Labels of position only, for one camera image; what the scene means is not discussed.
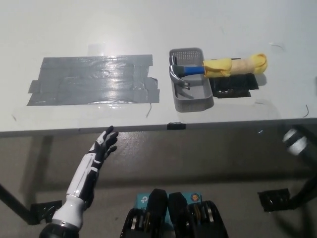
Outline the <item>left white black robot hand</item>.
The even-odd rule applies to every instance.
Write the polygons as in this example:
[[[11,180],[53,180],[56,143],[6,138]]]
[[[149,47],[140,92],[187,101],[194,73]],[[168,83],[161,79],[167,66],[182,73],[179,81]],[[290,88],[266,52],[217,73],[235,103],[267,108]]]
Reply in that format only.
[[[100,134],[89,151],[83,156],[68,187],[66,195],[72,195],[84,201],[89,208],[94,199],[94,189],[107,157],[117,149],[118,132],[110,126]]]

